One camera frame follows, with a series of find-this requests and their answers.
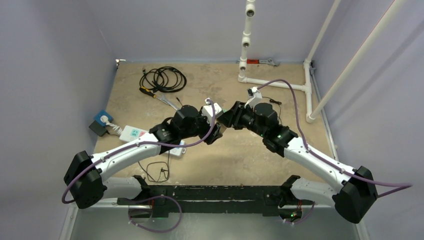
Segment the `white wall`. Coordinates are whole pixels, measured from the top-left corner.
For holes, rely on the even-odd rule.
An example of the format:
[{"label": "white wall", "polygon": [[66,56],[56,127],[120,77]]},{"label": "white wall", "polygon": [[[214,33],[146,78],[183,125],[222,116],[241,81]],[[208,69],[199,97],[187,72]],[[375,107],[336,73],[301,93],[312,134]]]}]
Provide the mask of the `white wall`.
[{"label": "white wall", "polygon": [[[87,0],[117,58],[236,61],[246,0]],[[333,0],[257,0],[249,58],[302,62]]]},{"label": "white wall", "polygon": [[84,0],[0,3],[0,239],[59,238],[63,176],[92,151],[114,57]]},{"label": "white wall", "polygon": [[[321,95],[391,0],[350,1],[315,57]],[[372,240],[422,239],[424,223],[424,2],[409,0],[325,107],[342,162],[384,182],[412,182],[364,217]],[[378,187],[379,193],[387,188]]]}]

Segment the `robotic arm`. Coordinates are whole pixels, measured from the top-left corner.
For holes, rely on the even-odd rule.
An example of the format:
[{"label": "robotic arm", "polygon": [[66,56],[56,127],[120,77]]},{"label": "robotic arm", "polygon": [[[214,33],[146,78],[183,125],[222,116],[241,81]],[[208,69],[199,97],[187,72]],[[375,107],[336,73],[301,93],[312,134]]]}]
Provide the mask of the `robotic arm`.
[{"label": "robotic arm", "polygon": [[[64,176],[64,181],[77,206],[85,209],[100,199],[106,198],[145,199],[162,195],[159,194],[160,191],[166,193],[167,190],[173,189],[172,196],[178,202],[185,201],[187,204],[191,200],[207,199],[204,202],[215,201],[213,204],[218,206],[219,203],[216,201],[221,203],[224,199],[225,201],[231,199],[231,201],[239,201],[239,203],[237,206],[233,204],[232,207],[235,210],[229,212],[262,212],[264,216],[274,216],[277,208],[285,204],[295,203],[298,200],[310,200],[334,207],[346,220],[358,223],[378,197],[375,185],[343,174],[308,151],[313,150],[322,158],[351,174],[372,180],[371,172],[363,166],[354,169],[337,162],[311,146],[306,149],[301,137],[298,137],[287,126],[279,124],[278,115],[272,106],[269,103],[260,103],[262,95],[256,87],[250,88],[248,94],[250,99],[246,103],[236,101],[233,107],[225,113],[217,103],[205,105],[200,111],[193,106],[185,105],[177,110],[173,117],[165,119],[151,128],[149,133],[139,136],[132,142],[93,155],[88,155],[85,151],[76,154]],[[245,189],[240,186],[224,188],[201,186],[207,197],[199,198],[199,195],[203,193],[198,190],[198,186],[183,187],[184,189],[180,190],[181,187],[178,186],[162,185],[156,187],[161,189],[158,191],[152,190],[154,186],[147,186],[140,176],[112,177],[116,172],[138,161],[178,147],[177,144],[181,139],[200,137],[199,142],[203,141],[210,145],[223,136],[225,128],[234,128],[235,130],[246,128],[256,133],[262,137],[262,142],[268,150],[301,164],[326,183],[311,182],[300,176],[292,175],[283,185],[277,187],[251,186],[251,188]],[[197,189],[196,194],[191,193],[191,189]],[[255,204],[255,206],[249,205],[252,210],[246,211],[247,204]],[[191,205],[186,205],[183,210],[184,212],[198,212],[198,209],[192,208]]]}]

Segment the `white power cord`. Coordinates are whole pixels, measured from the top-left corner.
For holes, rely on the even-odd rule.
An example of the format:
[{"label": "white power cord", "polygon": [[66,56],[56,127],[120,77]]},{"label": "white power cord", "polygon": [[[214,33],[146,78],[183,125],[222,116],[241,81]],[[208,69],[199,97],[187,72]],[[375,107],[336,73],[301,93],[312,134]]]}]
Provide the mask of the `white power cord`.
[{"label": "white power cord", "polygon": [[118,126],[118,125],[116,125],[116,124],[113,124],[113,123],[111,123],[110,121],[109,121],[109,118],[107,117],[107,116],[105,116],[105,115],[103,115],[103,116],[101,116],[100,117],[100,121],[102,121],[103,123],[105,123],[107,126],[110,126],[110,127],[112,127],[112,129],[120,136],[121,134],[122,134],[122,131],[123,131],[123,129],[120,127],[120,126]]}]

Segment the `blue power socket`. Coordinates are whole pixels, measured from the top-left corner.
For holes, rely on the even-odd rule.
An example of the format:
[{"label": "blue power socket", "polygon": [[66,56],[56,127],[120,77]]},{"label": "blue power socket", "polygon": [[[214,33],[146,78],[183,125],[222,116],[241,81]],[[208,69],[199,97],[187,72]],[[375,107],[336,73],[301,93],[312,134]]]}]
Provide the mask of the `blue power socket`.
[{"label": "blue power socket", "polygon": [[106,123],[104,123],[104,122],[102,122],[102,121],[100,120],[100,118],[101,118],[102,116],[106,116],[106,117],[109,119],[109,122],[112,122],[112,121],[114,120],[114,118],[113,118],[111,115],[109,115],[109,113],[107,113],[105,110],[101,110],[101,111],[99,111],[99,112],[97,113],[97,115],[96,115],[96,116],[94,116],[94,120],[95,120],[96,122],[98,122],[100,125],[102,125],[103,127],[106,127]]}]

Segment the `white power strip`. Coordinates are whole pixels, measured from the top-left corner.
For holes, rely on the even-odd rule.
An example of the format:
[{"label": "white power strip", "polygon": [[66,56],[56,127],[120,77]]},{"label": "white power strip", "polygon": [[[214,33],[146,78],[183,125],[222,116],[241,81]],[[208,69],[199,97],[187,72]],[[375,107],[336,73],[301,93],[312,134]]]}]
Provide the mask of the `white power strip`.
[{"label": "white power strip", "polygon": [[[123,130],[122,133],[119,136],[119,140],[123,141],[123,142],[131,142],[134,141],[135,139],[143,136],[145,133],[148,133],[149,131],[144,130],[144,129],[140,129],[140,128],[136,128],[133,126],[128,126],[126,125]],[[184,145],[186,144],[186,142],[184,140],[181,140],[181,142],[179,143],[180,145]],[[169,154],[176,157],[176,158],[181,158],[183,156],[183,154],[186,153],[186,148],[185,147],[175,147],[173,149],[170,150]]]}]

